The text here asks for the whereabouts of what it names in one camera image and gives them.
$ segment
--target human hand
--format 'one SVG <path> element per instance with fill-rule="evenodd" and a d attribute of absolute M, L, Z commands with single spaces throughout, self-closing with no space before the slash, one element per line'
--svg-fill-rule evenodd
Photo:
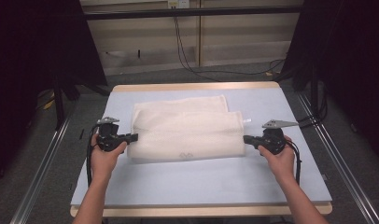
<path fill-rule="evenodd" d="M 113 172 L 119 154 L 126 148 L 126 142 L 122 142 L 117 148 L 106 152 L 99 148 L 96 138 L 99 134 L 94 134 L 91 139 L 91 145 L 95 146 L 91 154 L 92 179 L 109 179 Z"/>
<path fill-rule="evenodd" d="M 285 145 L 283 150 L 277 155 L 272 154 L 263 146 L 259 146 L 259 151 L 268 161 L 269 168 L 278 182 L 284 178 L 294 178 L 293 166 L 295 155 L 291 147 Z"/>

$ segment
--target black cable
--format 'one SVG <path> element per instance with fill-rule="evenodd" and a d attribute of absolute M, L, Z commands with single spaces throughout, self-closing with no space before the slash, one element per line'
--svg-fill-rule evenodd
<path fill-rule="evenodd" d="M 211 78 L 211 77 L 204 77 L 204 76 L 201 76 L 201 75 L 199 75 L 197 72 L 195 72 L 195 71 L 192 70 L 192 68 L 190 67 L 190 65 L 189 65 L 189 63 L 188 63 L 188 60 L 187 60 L 187 57 L 186 57 L 186 53 L 184 52 L 183 42 L 181 41 L 180 28 L 179 28 L 179 26 L 178 26 L 178 20 L 177 20 L 177 17 L 174 17 L 174 20 L 175 20 L 175 37 L 176 37 L 176 41 L 177 41 L 178 59 L 180 60 L 181 65 L 182 65 L 187 71 L 191 72 L 192 74 L 194 74 L 194 75 L 197 76 L 197 77 L 202 77 L 202 78 L 206 78 L 206 79 L 209 79 L 209 80 L 212 80 L 212 81 L 220 82 L 220 80 L 216 80 L 216 79 L 213 79 L 213 78 Z M 182 62 L 182 60 L 181 60 L 180 46 L 181 46 L 181 51 L 183 52 L 183 56 L 184 56 L 184 59 L 185 59 L 185 61 L 186 61 L 187 67 L 183 64 L 183 62 Z"/>
<path fill-rule="evenodd" d="M 264 74 L 264 73 L 267 73 L 271 70 L 273 70 L 274 68 L 276 68 L 280 63 L 284 62 L 286 59 L 278 59 L 278 60 L 273 60 L 270 62 L 269 64 L 269 69 L 268 70 L 264 70 L 264 71 L 261 71 L 261 72 L 257 72 L 257 73 L 242 73 L 242 72 L 233 72 L 233 71 L 216 71 L 216 70 L 208 70 L 208 71 L 195 71 L 193 68 L 190 67 L 189 63 L 188 63 L 188 60 L 187 60 L 187 57 L 186 57 L 186 54 L 184 52 L 184 48 L 183 48 L 183 43 L 181 41 L 181 34 L 180 34 L 180 28 L 178 26 L 178 20 L 177 20 L 177 17 L 174 17 L 174 20 L 175 20 L 175 35 L 176 35 L 176 41 L 177 41 L 177 50 L 178 50 L 178 58 L 180 60 L 180 63 L 181 65 L 187 70 L 187 71 L 190 71 L 191 73 L 193 73 L 194 75 L 198 76 L 198 77 L 203 77 L 203 78 L 206 78 L 206 79 L 209 79 L 209 80 L 213 80 L 213 81 L 216 81 L 216 82 L 221 82 L 220 80 L 217 80 L 217 79 L 213 79 L 211 77 L 204 77 L 204 76 L 201 76 L 199 75 L 200 73 L 228 73 L 228 74 L 237 74 L 237 75 L 247 75 L 247 76 L 255 76 L 255 75 L 260 75 L 260 74 Z M 182 59 L 181 59 L 181 54 L 180 54 L 180 47 L 181 47 L 181 51 L 183 53 L 183 56 L 184 56 L 184 60 L 186 62 L 186 65 L 187 67 L 183 64 L 182 62 Z M 272 63 L 274 62 L 277 62 L 277 61 L 280 61 L 279 63 L 277 63 L 276 65 L 272 66 Z"/>
<path fill-rule="evenodd" d="M 289 68 L 288 70 L 286 70 L 285 72 L 282 72 L 279 76 L 277 77 L 274 77 L 272 79 L 272 81 L 275 81 L 275 82 L 280 82 L 280 81 L 283 81 L 287 78 L 291 78 L 294 76 L 294 74 L 296 74 L 300 69 L 302 69 L 303 67 L 303 64 L 302 63 L 298 63 L 297 65 L 294 65 L 292 66 L 291 68 Z"/>
<path fill-rule="evenodd" d="M 233 71 L 213 71 L 213 70 L 196 71 L 196 72 L 197 73 L 229 73 L 229 74 L 238 74 L 238 75 L 246 75 L 246 76 L 255 76 L 255 75 L 260 75 L 260 74 L 264 74 L 264 73 L 271 71 L 271 69 L 276 68 L 280 63 L 277 63 L 273 67 L 270 66 L 270 68 L 268 70 L 264 70 L 264 71 L 257 72 L 257 73 L 242 73 L 242 72 L 233 72 Z"/>
<path fill-rule="evenodd" d="M 297 159 L 297 169 L 296 169 L 296 173 L 295 173 L 295 180 L 297 181 L 297 184 L 300 185 L 300 174 L 301 174 L 301 158 L 300 158 L 300 151 L 297 147 L 297 145 L 295 145 L 295 143 L 293 143 L 292 141 L 288 141 L 287 140 L 287 144 L 289 147 L 291 147 L 293 150 L 294 150 L 294 154 L 295 154 L 295 157 Z"/>
<path fill-rule="evenodd" d="M 302 125 L 302 126 L 300 126 L 300 128 L 304 129 L 307 127 L 317 125 L 318 123 L 320 123 L 321 121 L 323 121 L 326 118 L 328 111 L 329 111 L 329 107 L 328 107 L 328 103 L 327 103 L 327 90 L 326 90 L 326 87 L 324 86 L 323 87 L 322 103 L 321 103 L 321 106 L 318 110 L 318 114 L 317 115 L 311 114 L 311 115 L 309 115 L 303 119 L 297 119 L 298 122 L 303 122 L 303 121 L 306 121 L 308 119 L 314 119 L 314 120 L 311 120 L 311 123 L 308 123 L 306 125 Z"/>
<path fill-rule="evenodd" d="M 99 125 L 94 125 L 92 128 L 91 128 L 91 131 L 90 131 L 90 136 L 89 136 L 89 140 L 88 140 L 88 147 L 87 147 L 87 161 L 86 161 L 86 165 L 87 165 L 87 177 L 88 177 L 88 186 L 91 185 L 91 153 L 93 151 L 93 148 L 94 146 L 91 145 L 91 139 L 93 137 L 93 133 L 94 133 L 94 130 L 99 127 Z"/>

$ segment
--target rolled cloth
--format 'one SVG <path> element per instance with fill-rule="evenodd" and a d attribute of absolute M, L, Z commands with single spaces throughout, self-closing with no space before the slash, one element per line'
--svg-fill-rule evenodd
<path fill-rule="evenodd" d="M 187 161 L 245 154 L 242 114 L 226 112 L 224 97 L 176 102 L 176 105 L 161 102 L 167 107 L 158 102 L 147 103 L 150 107 L 135 107 L 132 128 L 139 138 L 128 146 L 128 157 L 144 161 Z"/>

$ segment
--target metal rail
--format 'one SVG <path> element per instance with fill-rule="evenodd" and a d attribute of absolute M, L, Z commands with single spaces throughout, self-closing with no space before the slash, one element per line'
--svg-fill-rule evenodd
<path fill-rule="evenodd" d="M 304 9 L 303 6 L 176 8 L 176 9 L 154 9 L 154 10 L 138 10 L 138 11 L 86 12 L 84 13 L 84 17 L 88 21 L 93 21 L 93 20 L 160 18 L 160 17 L 299 13 L 303 9 Z"/>
<path fill-rule="evenodd" d="M 42 183 L 44 182 L 45 177 L 47 176 L 50 165 L 53 162 L 53 158 L 58 150 L 60 143 L 64 137 L 65 131 L 68 127 L 68 123 L 74 113 L 76 105 L 72 105 L 68 111 L 68 115 L 64 120 L 62 126 L 59 130 L 55 131 L 55 134 L 52 137 L 52 140 L 49 143 L 47 152 L 38 167 L 37 172 L 33 178 L 32 183 L 29 186 L 29 189 L 26 191 L 26 194 L 21 200 L 20 205 L 17 208 L 17 211 L 14 214 L 14 217 L 11 219 L 11 224 L 24 224 L 26 223 L 35 201 L 38 197 L 39 192 L 41 191 Z"/>
<path fill-rule="evenodd" d="M 303 94 L 299 94 L 299 98 L 305 112 L 309 116 L 312 115 L 311 104 L 308 98 Z M 320 137 L 320 140 L 323 142 L 324 147 L 328 151 L 332 161 L 338 169 L 338 172 L 340 173 L 344 183 L 352 194 L 353 199 L 358 205 L 359 210 L 367 220 L 367 223 L 379 224 L 379 216 L 376 213 L 371 200 L 350 171 L 349 167 L 344 161 L 344 158 L 341 156 L 339 149 L 335 146 L 324 125 L 318 123 L 314 127 Z"/>

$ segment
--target floor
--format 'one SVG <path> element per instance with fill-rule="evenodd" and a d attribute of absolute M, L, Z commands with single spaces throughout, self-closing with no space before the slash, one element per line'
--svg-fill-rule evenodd
<path fill-rule="evenodd" d="M 137 66 L 134 66 L 131 72 L 127 71 L 123 74 L 117 73 L 118 70 L 113 71 L 115 68 L 108 70 L 109 68 L 106 67 L 106 71 L 111 72 L 107 76 L 108 88 L 116 84 L 163 83 L 172 80 L 172 78 L 176 82 L 210 81 L 207 78 L 197 77 L 185 69 L 177 69 L 177 64 L 172 67 L 168 64 L 159 69 L 154 67 L 147 71 L 141 71 L 135 67 Z M 256 71 L 267 71 L 269 68 L 269 63 L 243 63 L 214 66 L 212 69 L 255 73 Z M 265 76 L 265 73 L 256 77 L 220 73 L 207 73 L 204 76 L 217 81 L 230 81 L 233 78 L 241 81 L 271 79 L 271 77 Z M 290 80 L 282 82 L 281 87 L 293 111 L 296 111 L 294 113 L 296 118 L 305 117 L 306 113 L 302 108 L 297 92 L 294 92 L 290 87 Z M 72 220 L 68 211 L 68 204 L 76 187 L 78 170 L 81 168 L 84 158 L 82 148 L 86 146 L 85 136 L 87 134 L 84 130 L 89 130 L 93 120 L 97 120 L 103 115 L 107 101 L 106 97 L 94 94 L 82 87 L 78 88 L 82 92 L 78 102 L 64 101 L 67 114 L 71 110 L 74 110 L 75 113 L 67 124 L 65 136 L 61 139 L 59 148 L 56 148 L 56 151 L 49 155 L 51 164 L 45 170 L 46 176 L 38 178 L 42 187 L 35 194 L 35 199 L 28 204 L 30 214 L 24 216 L 25 221 L 22 223 L 67 223 Z M 43 105 L 51 94 L 51 92 L 44 93 L 40 93 L 40 105 Z M 372 208 L 375 208 L 379 217 L 379 159 L 372 153 L 367 140 L 360 133 L 353 132 L 350 118 L 334 103 L 333 99 L 329 98 L 328 102 L 330 110 L 323 120 L 323 125 L 333 138 L 335 146 L 339 148 L 344 159 L 344 165 L 349 168 L 349 175 L 354 177 L 360 186 L 360 193 L 364 193 L 366 200 L 370 201 Z M 50 141 L 57 134 L 54 132 L 55 116 L 54 105 L 49 109 L 40 107 L 36 111 L 20 153 L 15 155 L 14 162 L 5 170 L 5 177 L 0 179 L 0 223 L 8 223 L 15 219 L 14 216 L 18 214 L 22 199 L 28 192 L 29 186 L 35 181 L 35 174 L 40 169 L 41 162 L 46 158 Z M 326 152 L 326 147 L 319 140 L 317 131 L 311 127 L 303 129 L 302 133 L 315 155 L 321 174 L 326 177 L 326 185 L 333 197 L 333 212 L 327 216 L 328 221 L 330 223 L 379 223 L 378 220 L 375 222 L 367 220 L 362 214 L 358 202 L 354 200 L 354 194 L 358 189 L 355 188 L 353 191 L 350 184 L 345 182 L 344 174 L 340 173 L 342 170 L 340 166 L 342 165 L 337 164 L 332 159 L 333 155 Z M 139 222 L 140 220 L 137 218 L 110 219 L 110 223 Z"/>

